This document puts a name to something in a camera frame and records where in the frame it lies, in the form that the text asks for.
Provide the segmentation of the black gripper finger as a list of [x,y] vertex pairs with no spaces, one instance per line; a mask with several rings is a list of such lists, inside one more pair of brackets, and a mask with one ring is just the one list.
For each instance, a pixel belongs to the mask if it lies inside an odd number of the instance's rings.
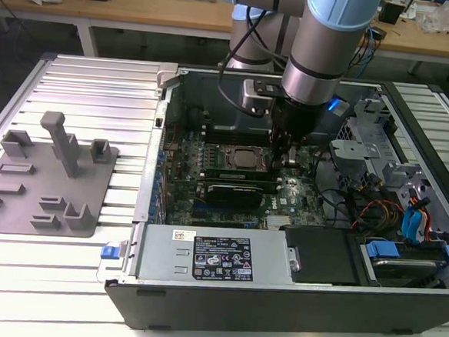
[[286,152],[283,155],[283,166],[285,168],[296,168],[298,154],[298,143],[291,137],[287,137]]
[[277,171],[281,168],[281,157],[284,154],[284,138],[283,132],[279,128],[273,128],[271,132],[270,142],[270,164],[268,165],[268,171],[271,175],[277,174]]

